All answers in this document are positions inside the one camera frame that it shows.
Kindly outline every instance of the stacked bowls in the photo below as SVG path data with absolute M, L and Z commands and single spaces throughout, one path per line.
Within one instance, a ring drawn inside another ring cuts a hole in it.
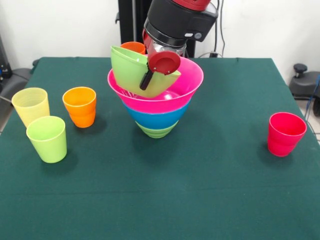
M 158 76 L 154 79 L 152 78 L 150 84 L 155 80 L 156 84 L 151 86 L 156 86 L 152 89 L 152 92 L 158 92 L 157 96 L 146 97 L 146 94 L 137 94 L 139 93 L 139 84 L 142 80 L 142 76 L 138 74 L 128 75 L 126 78 L 119 79 L 119 74 L 117 72 L 126 71 L 124 65 L 131 65 L 138 63 L 143 63 L 145 66 L 144 73 L 147 72 L 147 62 L 145 62 L 142 54 L 138 54 L 139 61 L 135 60 L 136 55 L 133 56 L 132 53 L 124 54 L 122 51 L 121 56 L 119 53 L 116 54 L 116 58 L 122 58 L 121 64 L 122 67 L 116 64 L 117 61 L 114 61 L 115 58 L 114 51 L 111 52 L 111 63 L 112 69 L 110 70 L 107 81 L 112 90 L 119 96 L 122 100 L 125 108 L 131 117 L 135 120 L 137 125 L 142 129 L 142 131 L 151 138 L 159 139 L 166 136 L 170 131 L 177 125 L 178 121 L 181 119 L 183 114 L 186 112 L 192 96 L 195 94 L 197 89 L 203 82 L 204 74 L 202 69 L 190 59 L 181 57 L 181 64 L 178 68 L 178 72 L 175 72 L 170 75 L 163 75 L 157 73 Z M 131 87 L 131 91 L 123 84 L 128 82 Z

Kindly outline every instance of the light green bowl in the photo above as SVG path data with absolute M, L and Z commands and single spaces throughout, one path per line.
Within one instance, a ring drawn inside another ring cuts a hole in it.
M 155 72 L 146 90 L 140 83 L 148 71 L 148 57 L 119 46 L 111 47 L 111 65 L 116 83 L 123 89 L 145 98 L 154 98 L 176 82 L 181 73 L 164 75 Z
M 164 129 L 150 129 L 146 128 L 144 126 L 141 126 L 139 123 L 135 122 L 141 130 L 147 134 L 150 138 L 153 139 L 160 139 L 163 138 L 164 136 L 168 135 L 171 130 L 178 124 L 179 121 L 177 121 L 175 124 L 173 124 L 170 127 L 164 128 Z

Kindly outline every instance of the table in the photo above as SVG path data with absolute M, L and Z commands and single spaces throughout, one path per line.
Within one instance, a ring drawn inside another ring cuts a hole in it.
M 267 150 L 268 120 L 301 116 L 271 59 L 194 59 L 204 82 L 172 132 L 146 136 L 107 83 L 109 58 L 42 58 L 27 87 L 48 92 L 68 154 L 40 160 L 14 112 L 0 136 L 2 240 L 311 240 L 320 238 L 320 148 Z M 63 93 L 97 93 L 76 128 Z

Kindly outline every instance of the black knob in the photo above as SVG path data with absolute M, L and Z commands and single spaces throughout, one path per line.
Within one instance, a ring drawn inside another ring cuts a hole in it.
M 303 74 L 305 71 L 308 70 L 308 67 L 302 63 L 295 64 L 293 68 L 297 74 Z

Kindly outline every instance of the red cup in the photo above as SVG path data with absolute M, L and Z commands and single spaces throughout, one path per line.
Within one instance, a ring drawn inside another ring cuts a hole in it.
M 289 112 L 277 112 L 269 119 L 268 149 L 277 157 L 289 155 L 307 131 L 305 121 Z

